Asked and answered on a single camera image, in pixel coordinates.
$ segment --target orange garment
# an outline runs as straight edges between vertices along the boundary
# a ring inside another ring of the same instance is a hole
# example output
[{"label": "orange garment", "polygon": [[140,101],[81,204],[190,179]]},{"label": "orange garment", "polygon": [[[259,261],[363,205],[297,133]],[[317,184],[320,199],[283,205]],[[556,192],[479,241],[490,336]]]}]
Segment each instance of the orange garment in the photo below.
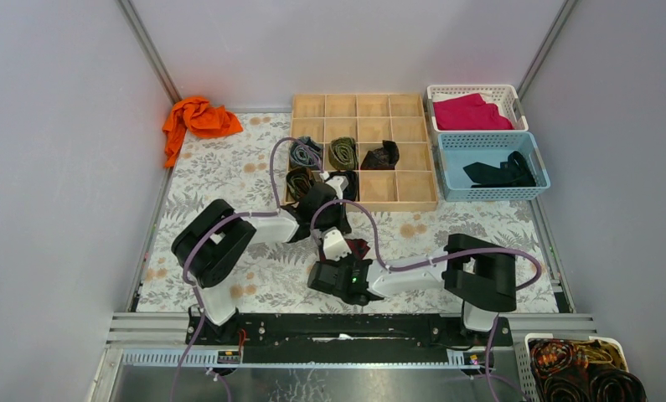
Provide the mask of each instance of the orange garment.
[{"label": "orange garment", "polygon": [[202,96],[181,100],[173,106],[163,124],[163,132],[168,136],[165,144],[165,155],[168,156],[166,168],[175,166],[187,129],[199,138],[225,137],[244,131],[236,115],[223,106],[212,107]]}]

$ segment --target gray wall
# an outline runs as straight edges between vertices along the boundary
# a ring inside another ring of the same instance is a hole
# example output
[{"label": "gray wall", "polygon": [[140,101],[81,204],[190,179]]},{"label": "gray wall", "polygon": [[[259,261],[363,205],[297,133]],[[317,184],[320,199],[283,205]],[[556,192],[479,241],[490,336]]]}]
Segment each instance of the gray wall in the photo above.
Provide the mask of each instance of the gray wall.
[{"label": "gray wall", "polygon": [[519,84],[562,0],[136,0],[183,96],[289,108],[307,92]]},{"label": "gray wall", "polygon": [[524,105],[576,304],[666,400],[666,0],[580,3]]},{"label": "gray wall", "polygon": [[115,2],[0,2],[0,400],[83,400],[136,274],[168,109]]}]

